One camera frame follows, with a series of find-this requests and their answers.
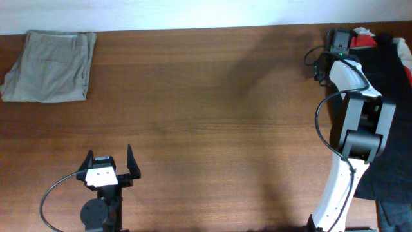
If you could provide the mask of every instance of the red object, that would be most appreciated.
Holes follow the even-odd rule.
[[[406,72],[406,77],[407,77],[407,79],[409,80],[409,83],[412,86],[412,73],[411,73],[411,70],[409,70],[409,68],[407,68],[406,66],[404,66],[404,68],[405,68],[405,72]]]
[[[378,44],[370,35],[358,35],[358,37],[352,37],[350,47],[356,48],[361,46],[378,46]]]

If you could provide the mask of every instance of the cable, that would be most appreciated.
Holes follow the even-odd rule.
[[[312,48],[312,49],[309,50],[309,52],[305,55],[305,57],[304,57],[304,63],[305,63],[306,65],[311,65],[311,64],[307,64],[307,62],[306,62],[306,58],[307,58],[308,54],[310,54],[312,51],[314,51],[314,50],[316,50],[316,49],[318,49],[318,48],[320,48],[320,47],[321,47],[321,46]],[[347,205],[347,203],[348,203],[348,201],[349,201],[349,197],[350,197],[351,192],[352,192],[352,189],[353,189],[353,183],[354,183],[354,181],[355,181],[355,172],[356,172],[356,170],[353,168],[352,163],[349,161],[349,159],[346,158],[346,157],[344,157],[342,154],[340,154],[340,153],[339,153],[335,148],[333,148],[333,147],[326,141],[326,139],[323,137],[323,135],[322,135],[322,133],[321,133],[321,129],[319,128],[319,112],[320,112],[320,110],[321,110],[321,108],[322,108],[322,105],[323,105],[325,102],[327,102],[327,101],[329,101],[330,99],[332,99],[333,97],[338,96],[338,95],[340,95],[340,94],[342,94],[342,93],[350,93],[350,92],[360,92],[360,91],[364,91],[364,90],[367,90],[367,89],[370,87],[370,85],[369,85],[369,82],[368,82],[367,78],[363,75],[363,73],[360,72],[356,67],[354,67],[352,64],[350,64],[348,61],[345,61],[341,56],[339,56],[339,55],[337,55],[337,54],[334,54],[334,53],[331,53],[331,52],[328,52],[328,51],[323,51],[323,52],[320,54],[318,60],[319,60],[320,57],[323,56],[323,55],[330,55],[330,56],[336,58],[337,60],[341,61],[342,63],[346,64],[347,66],[349,66],[351,69],[353,69],[353,71],[355,71],[355,72],[359,75],[359,77],[364,81],[364,84],[365,84],[365,86],[362,87],[362,88],[357,88],[357,89],[352,89],[352,90],[343,90],[343,91],[339,91],[339,92],[336,92],[336,93],[333,93],[333,94],[327,96],[325,99],[323,99],[323,100],[321,101],[321,103],[319,103],[319,105],[318,105],[317,108],[316,108],[316,112],[315,112],[315,128],[316,128],[316,132],[317,132],[319,138],[321,139],[321,141],[323,142],[323,144],[326,145],[326,147],[328,147],[330,150],[332,150],[336,155],[338,155],[343,161],[345,161],[345,162],[349,165],[349,170],[351,171],[351,180],[350,180],[349,192],[348,192],[348,194],[347,194],[347,196],[346,196],[346,199],[345,199],[345,201],[344,201],[344,203],[343,203],[341,212],[339,213],[339,215],[338,215],[338,217],[336,218],[335,222],[332,224],[332,226],[331,226],[330,229],[328,230],[328,232],[331,232],[332,229],[336,226],[336,224],[337,224],[337,222],[339,221],[339,219],[342,217],[344,208],[346,207],[346,205]]]
[[[321,45],[321,46],[317,46],[317,47],[314,47],[314,48],[312,48],[311,50],[309,50],[309,52],[304,56],[304,59],[303,59],[304,65],[306,65],[306,66],[313,66],[313,65],[315,64],[315,62],[310,63],[310,64],[307,63],[306,59],[308,58],[308,55],[311,54],[314,50],[318,50],[318,49],[320,49],[320,48],[326,48],[326,46],[325,46],[325,45]]]
[[[68,175],[68,176],[66,176],[66,177],[63,177],[61,180],[57,181],[52,187],[50,187],[50,189],[47,190],[47,192],[44,194],[43,198],[41,199],[41,201],[40,201],[40,217],[41,217],[41,220],[43,220],[43,222],[46,224],[46,226],[48,226],[48,227],[49,227],[50,229],[52,229],[53,231],[63,232],[63,231],[57,229],[56,227],[52,226],[52,225],[46,220],[46,218],[45,218],[44,215],[43,215],[43,204],[44,204],[44,201],[46,200],[47,195],[50,193],[51,190],[53,190],[53,188],[55,188],[56,186],[58,186],[61,182],[69,179],[69,178],[72,177],[72,176],[85,173],[86,171],[87,171],[87,170],[77,171],[77,172],[72,173],[72,174],[70,174],[70,175]]]

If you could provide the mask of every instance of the folded cloth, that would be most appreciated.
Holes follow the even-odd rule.
[[[353,29],[356,33],[358,33],[358,35],[370,35],[370,36],[375,36],[374,33],[370,32],[369,29],[366,29],[364,27],[360,27],[360,28],[355,28]]]
[[[5,102],[84,101],[96,34],[29,31],[0,86]]]
[[[365,46],[378,46],[375,40],[370,35],[358,35],[357,37],[353,36],[350,42],[350,48],[358,48]]]
[[[398,56],[400,61],[405,67],[405,72],[409,82],[412,85],[412,54],[411,50],[407,47],[405,39],[403,38],[394,38],[393,42],[397,45]]]

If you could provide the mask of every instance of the wooden table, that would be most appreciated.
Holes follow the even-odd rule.
[[[331,151],[314,128],[325,90],[303,56],[337,26],[412,41],[409,22],[98,33],[86,101],[0,103],[0,231],[47,231],[44,192],[89,149],[125,173],[128,144],[142,179],[124,190],[126,229],[305,225]],[[23,44],[22,35],[0,37],[0,75]],[[321,129],[327,137],[327,110]],[[80,209],[94,197],[83,183],[64,182],[48,197],[46,218],[81,231]],[[346,224],[377,228],[375,203],[355,199]]]

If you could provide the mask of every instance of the white wall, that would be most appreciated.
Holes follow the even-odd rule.
[[[412,0],[0,0],[0,34],[412,20]]]

